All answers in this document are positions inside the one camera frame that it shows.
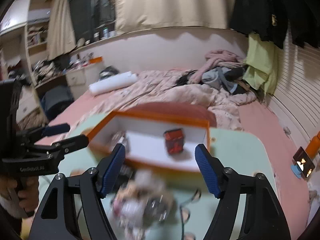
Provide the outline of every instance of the window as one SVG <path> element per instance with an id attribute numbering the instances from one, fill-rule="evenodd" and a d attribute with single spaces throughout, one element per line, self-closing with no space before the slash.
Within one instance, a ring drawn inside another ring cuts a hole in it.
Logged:
<path id="1" fill-rule="evenodd" d="M 103 37 L 103 30 L 115 29 L 115 0 L 69 0 L 70 13 L 76 41 L 84 38 L 94 41 L 94 34 L 99 32 Z"/>

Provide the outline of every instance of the pink towel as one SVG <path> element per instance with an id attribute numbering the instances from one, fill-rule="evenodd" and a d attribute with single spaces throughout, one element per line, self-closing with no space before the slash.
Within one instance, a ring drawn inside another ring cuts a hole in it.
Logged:
<path id="1" fill-rule="evenodd" d="M 207 62 L 197 70 L 189 79 L 189 84 L 198 84 L 201 81 L 203 73 L 213 69 L 219 62 L 241 62 L 242 58 L 238 55 L 224 50 L 212 50 L 205 55 Z"/>

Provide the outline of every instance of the white roll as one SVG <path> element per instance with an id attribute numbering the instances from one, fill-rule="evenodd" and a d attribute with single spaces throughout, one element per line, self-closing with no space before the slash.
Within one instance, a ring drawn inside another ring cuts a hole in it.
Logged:
<path id="1" fill-rule="evenodd" d="M 89 85 L 89 91 L 94 96 L 97 96 L 115 89 L 131 86 L 137 80 L 137 75 L 129 71 L 95 82 Z"/>

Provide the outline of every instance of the open cardboard box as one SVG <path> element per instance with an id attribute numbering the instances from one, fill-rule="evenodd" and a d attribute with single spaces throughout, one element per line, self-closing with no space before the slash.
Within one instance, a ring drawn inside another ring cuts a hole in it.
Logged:
<path id="1" fill-rule="evenodd" d="M 183 152 L 169 155 L 164 132 L 181 128 L 185 143 Z M 101 157 L 110 153 L 107 146 L 112 134 L 125 131 L 129 147 L 125 163 L 134 168 L 151 169 L 156 173 L 199 173 L 195 148 L 203 143 L 209 149 L 209 122 L 201 119 L 147 112 L 116 112 L 107 115 L 89 133 L 89 148 Z"/>

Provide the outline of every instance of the orange bottle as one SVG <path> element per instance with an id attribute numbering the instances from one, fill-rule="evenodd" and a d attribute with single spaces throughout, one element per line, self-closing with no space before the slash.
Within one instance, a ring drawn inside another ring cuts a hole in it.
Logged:
<path id="1" fill-rule="evenodd" d="M 320 148 L 320 131 L 316 136 L 314 136 L 311 139 L 310 143 L 306 147 L 306 153 L 308 154 L 310 159 L 313 159 L 317 155 L 319 148 Z"/>

